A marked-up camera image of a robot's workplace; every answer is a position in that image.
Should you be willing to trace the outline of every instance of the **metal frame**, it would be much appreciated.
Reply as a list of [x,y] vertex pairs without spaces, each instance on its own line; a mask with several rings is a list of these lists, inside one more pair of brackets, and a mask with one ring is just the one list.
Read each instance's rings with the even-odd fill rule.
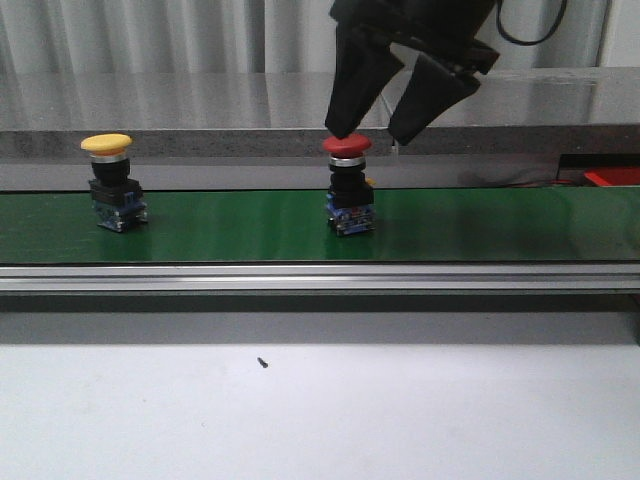
[[91,292],[640,292],[640,263],[291,263],[0,267],[0,294]]

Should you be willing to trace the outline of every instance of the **yellow mushroom button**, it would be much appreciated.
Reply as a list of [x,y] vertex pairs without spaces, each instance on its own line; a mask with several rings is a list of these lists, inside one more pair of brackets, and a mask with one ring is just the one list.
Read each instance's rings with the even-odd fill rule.
[[100,157],[109,157],[124,153],[125,147],[133,143],[129,135],[122,133],[106,133],[85,138],[80,144],[80,148],[88,150]]

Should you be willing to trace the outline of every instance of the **red object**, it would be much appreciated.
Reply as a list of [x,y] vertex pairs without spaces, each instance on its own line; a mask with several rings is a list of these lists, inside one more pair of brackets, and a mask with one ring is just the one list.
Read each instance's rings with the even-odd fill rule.
[[322,142],[324,149],[336,158],[357,158],[371,146],[371,140],[359,133],[346,138],[329,137]]
[[584,176],[599,187],[640,185],[640,167],[594,168]]

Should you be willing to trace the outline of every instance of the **black cable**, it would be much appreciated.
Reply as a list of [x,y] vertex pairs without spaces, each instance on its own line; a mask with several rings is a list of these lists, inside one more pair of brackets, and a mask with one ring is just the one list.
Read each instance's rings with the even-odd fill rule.
[[505,40],[511,43],[515,43],[516,45],[521,45],[523,47],[531,47],[533,45],[538,45],[548,40],[554,33],[556,33],[556,30],[558,30],[558,27],[562,23],[562,19],[564,18],[564,12],[567,10],[567,4],[569,3],[569,0],[562,0],[562,3],[560,4],[560,10],[558,11],[558,15],[556,16],[556,19],[553,22],[553,25],[551,25],[549,32],[547,32],[547,34],[544,37],[542,37],[540,40],[526,41],[526,40],[520,40],[514,37],[513,35],[511,35],[509,32],[505,30],[504,25],[502,24],[502,19],[501,19],[502,4],[504,0],[497,0],[497,1],[498,1],[498,10],[496,13],[496,26],[498,27],[498,32],[500,33],[502,38],[504,38]]

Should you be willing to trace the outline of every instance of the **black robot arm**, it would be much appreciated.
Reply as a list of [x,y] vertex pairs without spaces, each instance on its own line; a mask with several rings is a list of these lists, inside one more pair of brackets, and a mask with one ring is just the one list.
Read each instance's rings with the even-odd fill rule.
[[384,86],[402,69],[391,43],[420,52],[389,122],[407,144],[438,115],[480,86],[498,53],[475,40],[496,0],[336,0],[336,73],[326,127],[338,138],[353,132]]

